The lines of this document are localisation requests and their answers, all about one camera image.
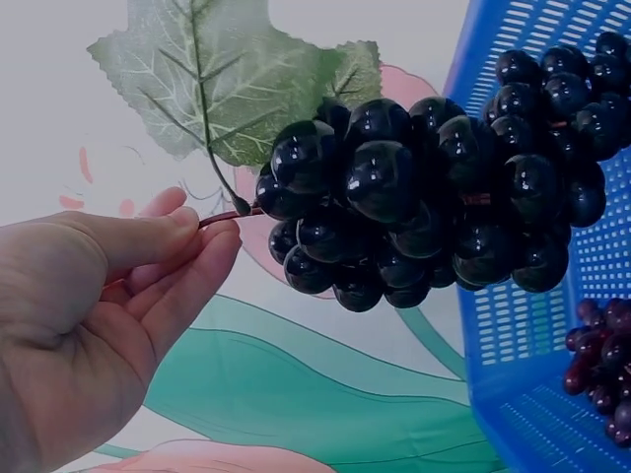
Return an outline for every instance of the blue plastic basket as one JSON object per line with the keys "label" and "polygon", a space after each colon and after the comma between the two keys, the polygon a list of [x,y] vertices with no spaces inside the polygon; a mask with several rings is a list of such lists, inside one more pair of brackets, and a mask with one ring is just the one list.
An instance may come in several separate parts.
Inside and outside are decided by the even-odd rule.
{"label": "blue plastic basket", "polygon": [[[606,30],[631,37],[631,0],[471,0],[446,95],[469,115],[495,94],[494,65],[506,49],[538,57],[566,43],[588,57]],[[519,472],[631,472],[631,451],[604,436],[585,396],[561,389],[567,331],[582,298],[631,298],[631,151],[602,166],[607,207],[600,222],[574,231],[564,282],[544,295],[512,282],[459,290],[471,405],[509,467]]]}

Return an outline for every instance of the artificial grape bunch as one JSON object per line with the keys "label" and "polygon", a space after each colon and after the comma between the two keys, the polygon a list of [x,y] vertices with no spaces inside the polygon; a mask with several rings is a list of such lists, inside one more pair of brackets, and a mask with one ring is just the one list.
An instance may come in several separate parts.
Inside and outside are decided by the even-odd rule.
{"label": "artificial grape bunch", "polygon": [[279,221],[269,250],[289,285],[332,288],[357,312],[382,297],[416,306],[453,283],[556,287],[571,228],[604,212],[598,162],[631,136],[626,40],[605,33],[596,49],[591,62],[565,45],[538,63],[502,53],[501,87],[479,118],[441,97],[409,110],[325,98],[313,119],[283,129],[255,203]]}
{"label": "artificial grape bunch", "polygon": [[596,301],[577,305],[580,326],[565,338],[574,353],[563,376],[572,396],[585,393],[605,418],[605,434],[616,445],[631,447],[631,301],[612,299],[604,307]]}

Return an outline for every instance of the green painted leaf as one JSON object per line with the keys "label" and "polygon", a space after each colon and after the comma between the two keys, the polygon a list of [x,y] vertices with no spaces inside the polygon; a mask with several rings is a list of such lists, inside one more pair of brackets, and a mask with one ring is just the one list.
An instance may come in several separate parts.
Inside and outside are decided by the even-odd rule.
{"label": "green painted leaf", "polygon": [[89,52],[168,153],[183,159],[203,148],[206,121],[221,159],[256,165],[282,127],[313,116],[343,58],[274,29],[267,8],[267,0],[130,1],[129,29]]}
{"label": "green painted leaf", "polygon": [[382,96],[379,49],[374,41],[347,42],[334,51],[342,54],[342,64],[328,84],[328,93],[353,108]]}

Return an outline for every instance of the finger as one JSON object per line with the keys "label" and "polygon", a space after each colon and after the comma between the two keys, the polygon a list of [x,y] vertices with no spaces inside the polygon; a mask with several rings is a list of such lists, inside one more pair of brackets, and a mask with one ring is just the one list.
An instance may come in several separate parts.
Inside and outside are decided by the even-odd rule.
{"label": "finger", "polygon": [[[199,253],[205,246],[209,244],[218,234],[234,230],[232,223],[218,223],[207,227],[204,231],[199,233]],[[175,271],[164,275],[155,283],[147,287],[140,293],[134,293],[136,296],[131,298],[125,308],[135,318],[141,320],[147,312],[158,303],[158,301],[167,293],[167,291],[181,279],[182,275],[190,268],[192,260],[186,264],[180,266]]]}
{"label": "finger", "polygon": [[167,261],[186,247],[199,226],[197,213],[188,207],[156,218],[116,219],[63,212],[49,221],[84,234],[104,261],[107,274]]}
{"label": "finger", "polygon": [[[174,212],[177,208],[184,205],[186,201],[186,192],[180,187],[170,187],[163,190],[156,197],[151,199],[151,202],[140,211],[139,217],[162,217]],[[108,285],[119,279],[126,278],[132,268],[125,268],[119,271],[114,271],[107,276],[105,284]]]}
{"label": "finger", "polygon": [[239,227],[226,222],[221,228],[142,319],[158,362],[217,293],[235,264],[241,247]]}

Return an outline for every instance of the grape stem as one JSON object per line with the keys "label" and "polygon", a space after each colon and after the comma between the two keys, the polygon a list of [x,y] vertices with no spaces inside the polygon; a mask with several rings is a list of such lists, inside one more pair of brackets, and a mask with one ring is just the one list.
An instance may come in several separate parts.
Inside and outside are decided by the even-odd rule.
{"label": "grape stem", "polygon": [[251,212],[248,215],[242,215],[239,212],[232,210],[230,212],[224,212],[223,214],[213,215],[199,222],[199,229],[208,227],[209,225],[216,224],[217,222],[223,222],[224,220],[240,219],[241,217],[251,217],[254,215],[263,215],[263,211],[256,205],[251,206]]}

